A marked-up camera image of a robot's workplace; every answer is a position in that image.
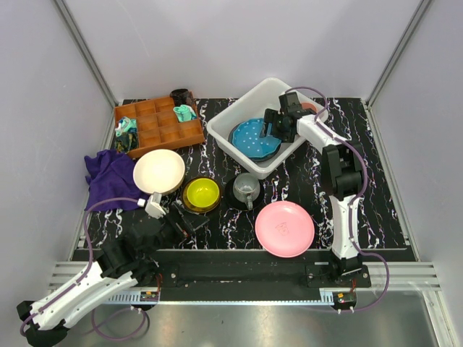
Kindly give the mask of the yellow plastic bowl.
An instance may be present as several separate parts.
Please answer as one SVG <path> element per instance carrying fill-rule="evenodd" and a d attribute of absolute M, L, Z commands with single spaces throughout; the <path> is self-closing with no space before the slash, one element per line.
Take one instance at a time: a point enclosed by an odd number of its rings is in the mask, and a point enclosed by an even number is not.
<path fill-rule="evenodd" d="M 218 184 L 209 178 L 194 179 L 187 188 L 187 199 L 195 207 L 210 207 L 216 203 L 219 197 Z"/>

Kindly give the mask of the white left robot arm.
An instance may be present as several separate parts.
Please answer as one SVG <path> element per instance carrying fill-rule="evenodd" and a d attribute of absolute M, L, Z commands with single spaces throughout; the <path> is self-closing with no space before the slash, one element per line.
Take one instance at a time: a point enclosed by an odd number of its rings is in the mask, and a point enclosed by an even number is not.
<path fill-rule="evenodd" d="M 31 346 L 55 346 L 88 312 L 115 294 L 134 286 L 161 285 L 162 274 L 146 254 L 181 243 L 209 221 L 173 202 L 164 210 L 154 196 L 131 199 L 160 220 L 159 226 L 137 227 L 126 236 L 90 254 L 88 264 L 64 285 L 37 301 L 17 305 L 20 334 Z"/>

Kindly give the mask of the pink plastic cup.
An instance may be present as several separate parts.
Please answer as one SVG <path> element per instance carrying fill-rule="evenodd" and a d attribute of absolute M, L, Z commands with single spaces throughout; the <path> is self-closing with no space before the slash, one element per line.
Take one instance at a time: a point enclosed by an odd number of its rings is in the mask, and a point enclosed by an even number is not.
<path fill-rule="evenodd" d="M 302 108 L 303 108 L 304 110 L 311 110 L 311 111 L 314 112 L 314 113 L 317 113 L 317 112 L 318 112 L 316 106 L 314 106 L 314 105 L 311 104 L 311 103 L 302 102 L 302 103 L 301 103 L 301 106 L 302 106 Z"/>

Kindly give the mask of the pink plastic plate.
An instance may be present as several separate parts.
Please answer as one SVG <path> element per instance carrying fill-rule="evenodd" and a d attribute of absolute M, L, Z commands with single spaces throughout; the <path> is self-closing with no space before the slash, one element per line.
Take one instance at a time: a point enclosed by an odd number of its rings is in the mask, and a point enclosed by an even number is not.
<path fill-rule="evenodd" d="M 266 205 L 258 213 L 255 234 L 267 252 L 292 258 L 310 248 L 315 238 L 315 226 L 304 208 L 293 202 L 278 201 Z"/>

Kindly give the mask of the translucent white plastic bin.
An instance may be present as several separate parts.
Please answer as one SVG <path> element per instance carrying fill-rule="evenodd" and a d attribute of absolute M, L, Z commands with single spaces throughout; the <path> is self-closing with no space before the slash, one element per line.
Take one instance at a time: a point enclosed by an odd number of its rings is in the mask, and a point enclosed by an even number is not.
<path fill-rule="evenodd" d="M 238 101 L 214 116 L 207 124 L 207 131 L 216 144 L 228 156 L 233 158 L 245 170 L 258 179 L 265 179 L 283 161 L 289 157 L 303 142 L 309 142 L 318 152 L 328 145 L 331 138 L 323 132 L 318 124 L 325 122 L 328 112 L 325 110 L 314 122 L 314 116 L 305 117 L 303 126 L 298 129 L 293 143 L 284 143 L 279 151 L 268 160 L 255 163 L 229 141 L 233 128 L 244 121 L 263 116 L 267 108 L 279 108 L 279 96 L 290 88 L 288 84 L 275 77 L 269 77 L 245 93 Z"/>

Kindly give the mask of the cream white bowl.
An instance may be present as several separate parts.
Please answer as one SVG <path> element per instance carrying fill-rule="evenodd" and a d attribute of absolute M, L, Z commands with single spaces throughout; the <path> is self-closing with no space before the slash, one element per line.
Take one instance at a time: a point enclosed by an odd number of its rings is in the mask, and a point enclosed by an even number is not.
<path fill-rule="evenodd" d="M 185 176 L 185 162 L 173 150 L 159 149 L 144 154 L 135 164 L 133 180 L 146 194 L 168 195 L 177 190 Z"/>

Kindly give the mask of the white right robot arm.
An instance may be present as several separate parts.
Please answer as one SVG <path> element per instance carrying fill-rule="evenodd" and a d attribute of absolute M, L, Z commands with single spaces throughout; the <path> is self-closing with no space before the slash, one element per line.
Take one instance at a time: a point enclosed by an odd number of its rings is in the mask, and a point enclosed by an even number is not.
<path fill-rule="evenodd" d="M 303 108 L 296 89 L 291 88 L 279 96 L 278 110 L 265 110 L 260 136 L 271 135 L 285 143 L 301 137 L 321 154 L 320 185 L 330 198 L 334 228 L 328 269 L 323 275 L 342 287 L 362 270 L 357 209 L 368 185 L 368 174 L 360 146 L 321 120 L 326 109 Z"/>

